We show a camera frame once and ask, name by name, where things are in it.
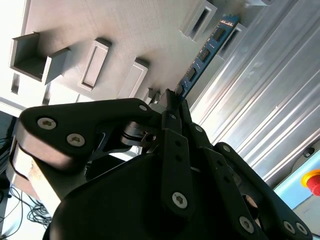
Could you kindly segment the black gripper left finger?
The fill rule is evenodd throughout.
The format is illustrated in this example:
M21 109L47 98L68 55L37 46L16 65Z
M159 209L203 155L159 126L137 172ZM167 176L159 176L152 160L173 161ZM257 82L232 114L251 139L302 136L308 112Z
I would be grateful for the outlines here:
M178 157L191 167L181 104L167 90L155 107L127 98L29 108L19 118L13 165L50 214L75 189L140 156ZM193 190L182 182L176 187L162 184L164 207L190 218L195 200L186 194Z

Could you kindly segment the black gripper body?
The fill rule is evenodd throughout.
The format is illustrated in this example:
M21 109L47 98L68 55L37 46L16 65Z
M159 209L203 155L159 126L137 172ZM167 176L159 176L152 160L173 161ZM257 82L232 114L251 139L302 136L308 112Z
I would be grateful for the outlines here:
M193 192L194 215L181 218L165 208L162 184ZM56 209L48 240L234 240L218 195L203 177L174 156L156 154L132 159L69 193Z

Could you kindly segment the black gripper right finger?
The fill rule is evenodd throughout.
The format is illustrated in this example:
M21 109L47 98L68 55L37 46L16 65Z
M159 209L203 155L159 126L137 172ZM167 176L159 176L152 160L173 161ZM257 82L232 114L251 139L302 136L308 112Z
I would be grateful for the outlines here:
M217 202L217 237L226 240L311 240L306 224L226 143L212 145L181 104L182 130L195 167L212 184Z

